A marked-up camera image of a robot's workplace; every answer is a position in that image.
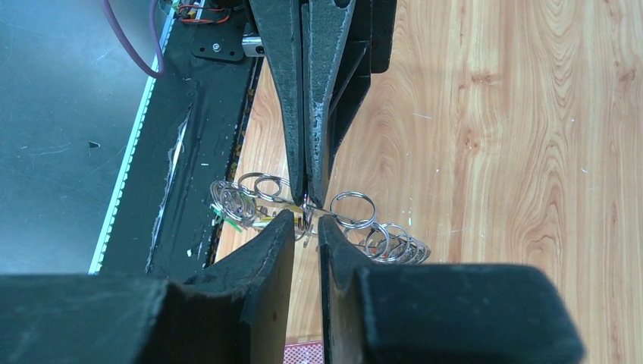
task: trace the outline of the purple cable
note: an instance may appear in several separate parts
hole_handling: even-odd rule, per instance
[[[132,61],[134,61],[134,63],[136,63],[136,65],[139,66],[139,68],[143,70],[143,72],[148,74],[150,77],[159,78],[160,76],[163,76],[163,72],[165,72],[165,63],[163,62],[163,50],[161,49],[161,44],[160,44],[161,41],[158,38],[158,34],[156,33],[156,21],[155,21],[156,2],[157,0],[149,1],[149,31],[152,34],[152,38],[154,39],[154,45],[156,46],[156,58],[158,59],[158,72],[154,72],[154,70],[151,69],[151,67],[145,63],[145,61],[140,57],[140,55],[136,53],[136,49],[134,49],[134,47],[132,46],[132,43],[130,43],[129,39],[127,39],[127,37],[125,36],[125,33],[123,32],[123,29],[121,28],[121,25],[118,23],[118,20],[116,20],[116,15],[114,15],[114,11],[111,9],[109,0],[101,0],[101,5],[102,5],[102,12],[105,14],[105,17],[107,18],[107,21],[111,26],[111,29],[114,31],[114,34],[121,42],[121,45],[123,46],[123,48],[125,48],[125,52],[127,52],[127,54],[130,55],[130,57],[132,58]]]

